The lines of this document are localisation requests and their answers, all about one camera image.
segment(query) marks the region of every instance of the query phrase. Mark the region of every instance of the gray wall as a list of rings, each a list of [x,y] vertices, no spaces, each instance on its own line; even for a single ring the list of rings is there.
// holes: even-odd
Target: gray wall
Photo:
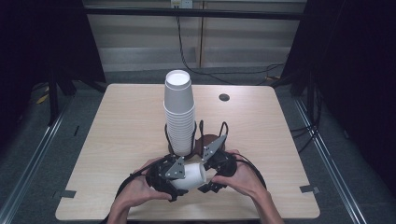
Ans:
[[[84,4],[170,7],[170,0],[85,0]],[[304,0],[193,1],[193,8],[271,12],[303,12],[304,5]],[[89,20],[106,72],[183,67],[176,18],[89,15]],[[298,27],[297,21],[247,19],[180,18],[180,23],[183,51],[190,67],[283,63]]]

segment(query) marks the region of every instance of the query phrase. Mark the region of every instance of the wooden table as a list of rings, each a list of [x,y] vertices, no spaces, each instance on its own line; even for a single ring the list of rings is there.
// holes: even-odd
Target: wooden table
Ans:
[[[283,218],[315,218],[318,205],[276,94],[269,87],[192,86],[196,121],[205,133],[230,131],[226,149],[239,149],[261,171]],[[112,84],[91,126],[62,198],[60,220],[103,219],[120,183],[149,159],[168,154],[163,127],[164,85]],[[219,96],[226,93],[228,102]],[[258,218],[253,202],[231,188],[203,194],[191,190],[176,202],[150,201],[130,210],[134,220],[236,220]]]

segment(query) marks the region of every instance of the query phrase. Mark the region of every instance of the black cable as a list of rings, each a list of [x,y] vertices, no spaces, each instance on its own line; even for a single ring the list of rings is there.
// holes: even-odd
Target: black cable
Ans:
[[[256,72],[216,72],[216,73],[204,73],[204,72],[198,72],[198,71],[194,71],[192,70],[186,63],[186,59],[184,57],[184,50],[183,50],[183,43],[181,41],[181,31],[180,31],[180,17],[177,17],[177,30],[178,30],[178,43],[179,43],[179,50],[180,50],[180,56],[181,56],[181,61],[183,62],[184,66],[190,71],[193,72],[197,75],[202,75],[202,76],[209,76],[209,77],[213,77],[214,79],[217,79],[218,81],[230,84],[230,85],[237,85],[235,83],[229,82],[227,80],[215,77],[214,75],[230,75],[230,74],[239,74],[239,75],[251,75],[251,74],[260,74],[260,73],[267,73],[267,76],[265,77],[264,81],[254,84],[255,86],[259,86],[261,85],[263,82],[266,81],[266,79],[268,78],[269,74],[268,72],[271,70],[276,69],[277,67],[279,67],[280,65],[284,65],[285,63],[274,63],[274,64],[270,64],[268,66],[266,66],[266,68],[264,70],[261,71],[256,71]]]
[[[321,118],[321,109],[322,109],[322,104],[323,104],[323,97],[321,96],[321,94],[320,94],[318,88],[316,88],[316,94],[317,94],[317,97],[316,97],[316,104],[317,104],[317,107],[318,107],[318,116],[317,116],[317,118],[316,118],[315,121],[314,121],[314,124],[315,124],[315,125],[310,125],[312,128],[309,128],[309,129],[307,128],[305,133],[307,133],[308,131],[309,131],[309,132],[312,131],[313,128],[315,128],[315,130],[313,131],[312,136],[308,139],[308,141],[305,143],[305,145],[304,145],[300,150],[298,150],[298,153],[301,153],[302,151],[304,151],[304,150],[306,149],[306,147],[308,147],[309,143],[310,143],[310,142],[317,136],[317,134],[318,134],[319,124],[320,124],[320,118]],[[304,134],[304,133],[295,135],[295,136],[293,136],[293,138],[295,139],[295,138],[297,138],[297,137],[300,137],[300,136],[303,135],[303,134]]]
[[[308,139],[308,141],[305,143],[305,145],[298,150],[298,153],[301,153],[302,151],[304,151],[304,149],[306,149],[306,147],[309,145],[309,143],[311,143],[311,141],[314,139],[314,137],[316,137],[318,134],[318,129],[314,130],[314,133],[312,134],[312,136]]]

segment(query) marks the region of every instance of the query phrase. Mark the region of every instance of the white paper cup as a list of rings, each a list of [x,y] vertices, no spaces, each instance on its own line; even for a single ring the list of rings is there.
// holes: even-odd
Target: white paper cup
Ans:
[[[163,105],[173,114],[185,114],[194,106],[190,75],[174,70],[166,75]]]
[[[196,189],[206,182],[205,168],[201,163],[184,166],[186,178],[171,181],[176,189]]]

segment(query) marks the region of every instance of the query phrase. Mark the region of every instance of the stack of white paper cups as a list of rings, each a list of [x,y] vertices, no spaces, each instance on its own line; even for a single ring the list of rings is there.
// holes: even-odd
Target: stack of white paper cups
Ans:
[[[174,70],[166,75],[163,101],[169,141],[174,153],[187,156],[191,153],[191,138],[195,128],[195,108],[190,75]]]

